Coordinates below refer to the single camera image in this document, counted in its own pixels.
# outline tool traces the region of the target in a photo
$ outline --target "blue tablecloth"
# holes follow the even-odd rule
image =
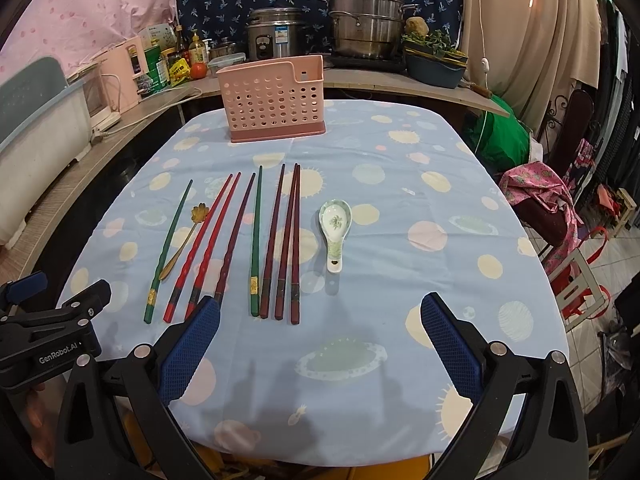
[[[194,183],[173,247],[191,227],[191,208],[210,205],[228,174],[242,171],[209,264],[204,291],[212,292],[251,173],[264,168],[262,269],[280,165],[287,164],[281,229],[298,162],[302,322],[291,326],[249,313],[254,191],[230,268],[220,330],[171,410],[193,440],[258,458],[341,466],[441,451],[470,402],[452,387],[420,325],[424,295],[437,291],[485,339],[536,357],[553,349],[567,354],[556,302],[513,211],[439,115],[407,105],[325,101],[325,121],[321,136],[233,145],[223,110],[190,121],[107,211],[63,299],[100,278],[111,283],[111,303],[94,320],[101,358],[155,342],[167,327],[162,314],[187,251],[161,285],[151,325],[142,321],[146,296],[189,179]],[[353,210],[340,275],[326,272],[318,225],[320,206],[332,198],[346,200]],[[174,322],[184,318],[208,238],[209,233]],[[513,429],[521,401],[512,404],[503,431]]]

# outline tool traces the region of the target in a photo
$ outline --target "green fabric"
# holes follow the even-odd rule
[[[488,113],[478,157],[492,171],[503,173],[529,161],[529,134],[516,119],[511,107],[497,95],[492,97],[497,105],[509,113],[502,117]],[[472,150],[478,145],[484,114],[478,118],[471,131],[466,132]]]

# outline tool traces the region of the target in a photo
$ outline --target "chopstick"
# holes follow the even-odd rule
[[[249,180],[249,185],[246,187],[246,192],[244,193],[244,198],[242,199],[240,210],[238,211],[238,216],[236,217],[236,223],[234,224],[234,228],[231,231],[231,238],[229,238],[229,245],[226,247],[225,259],[223,260],[222,268],[220,269],[220,276],[218,278],[218,284],[216,285],[216,291],[213,295],[213,299],[218,302],[219,306],[222,306],[222,299],[225,295],[226,277],[229,274],[229,267],[231,266],[231,258],[234,256],[234,248],[236,246],[236,240],[238,240],[240,224],[242,223],[242,215],[244,215],[246,203],[249,200],[249,193],[251,193],[251,188],[254,185],[254,179],[255,179],[255,173],[252,174],[251,180]]]
[[[151,288],[149,289],[149,294],[146,297],[146,307],[145,307],[145,317],[143,318],[145,323],[151,323],[151,320],[154,316],[154,308],[156,306],[156,297],[158,296],[158,288],[160,287],[160,272],[162,272],[162,268],[164,267],[164,262],[166,261],[166,255],[169,252],[169,245],[171,244],[171,238],[174,236],[175,227],[178,225],[178,218],[180,218],[180,213],[182,212],[182,208],[184,207],[184,202],[187,200],[187,194],[191,189],[191,184],[193,184],[193,180],[190,180],[187,184],[187,189],[184,190],[184,195],[180,200],[180,205],[178,209],[175,210],[174,219],[171,222],[171,226],[169,227],[169,231],[166,234],[166,238],[164,239],[164,246],[162,247],[162,252],[160,253],[160,258],[158,260],[158,266],[156,267],[156,273],[154,275],[154,279],[151,282]]]
[[[231,190],[229,190],[229,194],[226,196],[225,203],[220,210],[220,216],[216,221],[216,225],[213,227],[213,232],[211,233],[209,243],[207,245],[207,250],[204,251],[202,263],[200,264],[200,269],[198,270],[196,281],[193,284],[193,290],[191,291],[191,297],[189,298],[189,304],[187,305],[187,312],[184,315],[184,319],[187,319],[191,315],[191,313],[196,308],[196,305],[198,304],[198,300],[200,299],[200,293],[202,291],[202,285],[204,284],[204,277],[207,273],[207,268],[209,268],[209,260],[211,259],[211,255],[213,253],[213,247],[216,245],[216,240],[218,239],[218,234],[220,234],[220,228],[222,227],[222,222],[225,219],[226,210],[229,209],[229,202],[231,202],[231,197],[234,195],[234,191],[236,190],[236,186],[238,185],[238,180],[240,180],[240,175],[240,172],[236,174],[236,178],[231,185]]]
[[[262,295],[260,297],[260,317],[269,317],[269,300],[271,296],[271,274],[273,273],[273,251],[276,240],[276,230],[278,229],[278,210],[280,209],[280,195],[282,193],[282,181],[284,180],[284,164],[280,169],[280,180],[276,190],[276,201],[273,205],[273,217],[271,218],[271,229],[269,241],[267,243],[267,253],[264,257],[264,274],[262,276]]]
[[[296,201],[293,205],[293,248],[291,253],[291,306],[292,325],[300,323],[300,166],[296,183]]]
[[[293,169],[291,179],[291,189],[289,191],[289,205],[287,206],[287,219],[284,224],[284,235],[282,237],[282,254],[280,256],[280,271],[278,273],[278,283],[276,285],[276,307],[274,317],[281,320],[284,316],[284,291],[287,286],[287,259],[289,257],[289,238],[291,234],[291,218],[293,215],[294,194],[296,192],[297,176],[299,166],[296,164]]]
[[[255,191],[254,209],[254,241],[251,249],[251,280],[249,293],[251,294],[251,315],[258,316],[258,273],[260,273],[260,195],[262,192],[262,167],[258,170],[258,188]]]
[[[189,269],[191,269],[191,264],[193,263],[193,260],[196,257],[196,252],[198,251],[198,248],[200,247],[200,243],[204,238],[205,233],[207,232],[207,228],[209,228],[209,223],[213,218],[213,213],[215,213],[216,209],[218,208],[218,204],[220,203],[220,200],[222,200],[222,196],[226,191],[226,186],[228,186],[229,182],[231,182],[232,177],[233,177],[233,174],[230,174],[227,177],[225,185],[222,186],[222,189],[218,193],[218,196],[216,197],[214,203],[211,206],[211,209],[209,209],[209,213],[207,214],[207,217],[204,219],[204,222],[202,223],[202,225],[200,226],[198,235],[196,236],[196,239],[193,242],[191,250],[187,255],[187,259],[184,265],[182,266],[182,270],[180,271],[180,276],[178,276],[178,279],[175,282],[174,291],[171,293],[171,298],[169,299],[169,303],[167,304],[166,310],[164,311],[163,319],[167,323],[171,323],[172,319],[174,318],[175,306],[177,305],[178,300],[180,299],[182,289],[184,288],[184,282],[187,279]]]

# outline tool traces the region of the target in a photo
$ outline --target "green chopstick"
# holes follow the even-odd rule
[[[258,189],[255,192],[255,212],[254,212],[254,244],[251,250],[251,315],[258,316],[258,274],[260,267],[260,192],[262,191],[262,167],[258,170]]]
[[[151,319],[154,316],[154,307],[156,306],[156,296],[158,295],[158,287],[160,287],[160,272],[164,268],[164,261],[166,260],[166,255],[169,252],[169,245],[171,244],[171,238],[174,236],[175,227],[178,225],[178,218],[180,218],[180,213],[182,212],[182,208],[184,206],[185,200],[187,200],[187,194],[191,189],[191,184],[193,184],[193,180],[190,180],[187,184],[187,189],[184,190],[184,195],[182,196],[182,200],[180,200],[180,205],[178,209],[175,211],[174,220],[171,222],[171,227],[169,227],[169,232],[166,234],[166,238],[164,240],[164,246],[162,247],[162,253],[160,254],[160,259],[158,260],[158,266],[156,267],[156,274],[154,275],[154,280],[151,282],[151,289],[149,289],[149,295],[146,298],[146,308],[145,308],[145,323],[151,323]]]

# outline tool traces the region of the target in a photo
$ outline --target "pink plastic basket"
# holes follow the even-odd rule
[[[229,66],[218,80],[231,142],[325,132],[322,56]]]

